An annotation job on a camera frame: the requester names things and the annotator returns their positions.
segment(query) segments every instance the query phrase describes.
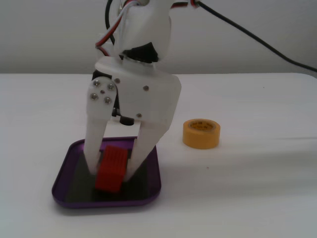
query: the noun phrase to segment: red plastic block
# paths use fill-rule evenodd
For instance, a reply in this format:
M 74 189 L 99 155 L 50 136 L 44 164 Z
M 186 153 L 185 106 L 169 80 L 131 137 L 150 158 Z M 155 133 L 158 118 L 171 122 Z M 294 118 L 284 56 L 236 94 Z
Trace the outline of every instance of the red plastic block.
M 126 172 L 128 151 L 108 145 L 96 178 L 95 188 L 119 192 Z

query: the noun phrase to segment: robotic arm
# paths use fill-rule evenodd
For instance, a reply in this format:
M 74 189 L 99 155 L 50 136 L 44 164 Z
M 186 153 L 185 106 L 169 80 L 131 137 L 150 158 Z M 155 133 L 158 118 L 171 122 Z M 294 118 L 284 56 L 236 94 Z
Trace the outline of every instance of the robotic arm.
M 128 160 L 129 180 L 161 137 L 168 131 L 181 84 L 174 75 L 159 71 L 155 62 L 167 53 L 173 0 L 128 1 L 120 18 L 114 52 L 123 60 L 102 57 L 87 94 L 87 131 L 84 154 L 90 173 L 97 173 L 100 146 L 111 116 L 123 123 L 141 122 Z

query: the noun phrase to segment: metal screw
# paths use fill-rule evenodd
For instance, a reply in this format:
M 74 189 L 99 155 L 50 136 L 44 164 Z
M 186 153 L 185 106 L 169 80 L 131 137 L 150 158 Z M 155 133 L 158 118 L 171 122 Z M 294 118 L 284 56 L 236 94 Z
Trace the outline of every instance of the metal screw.
M 112 83 L 108 84 L 108 90 L 109 91 L 113 91 L 114 90 L 114 85 Z
M 101 85 L 101 83 L 100 83 L 99 80 L 95 80 L 95 81 L 93 82 L 93 85 L 94 85 L 95 87 L 99 87 L 99 86 Z
M 96 93 L 92 93 L 91 95 L 90 95 L 90 99 L 91 100 L 93 100 L 93 101 L 97 101 L 98 100 L 98 95 L 96 94 Z
M 111 103 L 111 98 L 110 97 L 105 97 L 104 102 L 106 104 L 110 104 Z

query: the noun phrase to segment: white table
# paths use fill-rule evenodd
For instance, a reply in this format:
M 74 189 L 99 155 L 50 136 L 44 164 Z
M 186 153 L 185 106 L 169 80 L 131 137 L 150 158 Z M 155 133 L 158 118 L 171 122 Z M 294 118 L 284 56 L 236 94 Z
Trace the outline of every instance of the white table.
M 67 210 L 51 187 L 85 135 L 90 75 L 0 75 L 0 237 L 316 238 L 317 79 L 304 74 L 180 75 L 158 143 L 150 205 Z M 182 143 L 188 119 L 221 125 L 221 145 Z M 115 121 L 108 136 L 135 135 Z

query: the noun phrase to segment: masking tape roll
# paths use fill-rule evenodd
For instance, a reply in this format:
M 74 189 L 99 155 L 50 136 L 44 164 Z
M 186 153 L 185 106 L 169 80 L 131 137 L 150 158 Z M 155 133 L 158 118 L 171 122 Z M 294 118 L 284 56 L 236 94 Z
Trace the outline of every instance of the masking tape roll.
M 188 120 L 183 126 L 183 142 L 196 149 L 211 149 L 219 144 L 220 125 L 207 119 Z

